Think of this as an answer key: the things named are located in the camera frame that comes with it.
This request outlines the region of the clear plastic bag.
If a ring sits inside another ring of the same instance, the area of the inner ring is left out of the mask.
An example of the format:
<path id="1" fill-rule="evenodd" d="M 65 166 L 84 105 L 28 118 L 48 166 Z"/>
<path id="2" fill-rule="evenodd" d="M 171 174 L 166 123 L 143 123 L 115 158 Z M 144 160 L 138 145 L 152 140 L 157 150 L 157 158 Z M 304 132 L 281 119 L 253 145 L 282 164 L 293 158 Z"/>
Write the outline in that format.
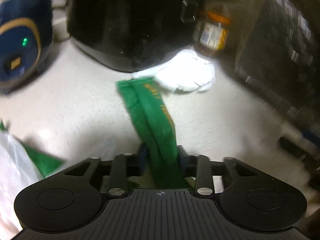
<path id="1" fill-rule="evenodd" d="M 14 211 L 15 198 L 42 178 L 21 143 L 1 131 L 1 239 L 12 239 L 22 230 Z"/>

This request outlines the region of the green packet long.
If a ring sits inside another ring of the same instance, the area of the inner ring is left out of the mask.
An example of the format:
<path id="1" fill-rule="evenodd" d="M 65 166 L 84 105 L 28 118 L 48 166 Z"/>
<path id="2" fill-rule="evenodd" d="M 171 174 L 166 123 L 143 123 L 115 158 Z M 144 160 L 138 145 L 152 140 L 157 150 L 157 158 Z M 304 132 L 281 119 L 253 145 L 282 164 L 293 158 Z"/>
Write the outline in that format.
<path id="1" fill-rule="evenodd" d="M 1 124 L 1 177 L 39 181 L 56 171 L 63 161 L 39 152 L 12 136 Z"/>

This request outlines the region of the black rice cooker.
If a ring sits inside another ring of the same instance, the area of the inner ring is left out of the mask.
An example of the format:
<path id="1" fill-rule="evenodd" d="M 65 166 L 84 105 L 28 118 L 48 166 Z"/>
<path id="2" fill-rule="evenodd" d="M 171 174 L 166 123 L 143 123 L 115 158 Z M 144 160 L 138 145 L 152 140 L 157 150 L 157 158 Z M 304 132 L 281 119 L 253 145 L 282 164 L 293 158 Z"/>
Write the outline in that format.
<path id="1" fill-rule="evenodd" d="M 193 43 L 205 0 L 71 0 L 67 30 L 84 53 L 120 72 L 156 66 Z"/>

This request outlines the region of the sauce jar orange lid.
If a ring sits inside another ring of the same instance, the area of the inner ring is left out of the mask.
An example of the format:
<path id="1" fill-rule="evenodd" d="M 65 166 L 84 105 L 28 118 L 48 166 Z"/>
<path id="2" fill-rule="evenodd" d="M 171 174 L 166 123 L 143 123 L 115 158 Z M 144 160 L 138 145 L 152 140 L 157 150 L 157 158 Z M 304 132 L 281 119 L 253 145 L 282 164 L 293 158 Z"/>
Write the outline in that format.
<path id="1" fill-rule="evenodd" d="M 209 4 L 199 13 L 194 49 L 205 57 L 217 57 L 225 49 L 231 25 L 231 16 L 225 4 Z"/>

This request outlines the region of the white tissue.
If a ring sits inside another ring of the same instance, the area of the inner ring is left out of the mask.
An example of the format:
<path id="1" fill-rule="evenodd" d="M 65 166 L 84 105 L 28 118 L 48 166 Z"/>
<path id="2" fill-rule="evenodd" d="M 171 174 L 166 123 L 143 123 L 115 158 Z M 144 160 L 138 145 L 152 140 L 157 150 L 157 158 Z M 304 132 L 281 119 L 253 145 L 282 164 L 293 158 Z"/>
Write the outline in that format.
<path id="1" fill-rule="evenodd" d="M 215 82 L 214 64 L 192 49 L 178 52 L 169 61 L 132 74 L 134 79 L 149 77 L 162 88 L 174 93 L 205 92 Z"/>

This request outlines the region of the navy blue mini rice cooker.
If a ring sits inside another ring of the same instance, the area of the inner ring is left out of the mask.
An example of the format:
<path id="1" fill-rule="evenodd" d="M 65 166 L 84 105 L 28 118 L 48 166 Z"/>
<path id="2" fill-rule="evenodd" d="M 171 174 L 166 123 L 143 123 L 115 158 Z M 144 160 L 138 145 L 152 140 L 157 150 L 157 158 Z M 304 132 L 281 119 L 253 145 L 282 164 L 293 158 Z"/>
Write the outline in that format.
<path id="1" fill-rule="evenodd" d="M 44 70 L 53 45 L 52 0 L 1 0 L 1 94 Z"/>

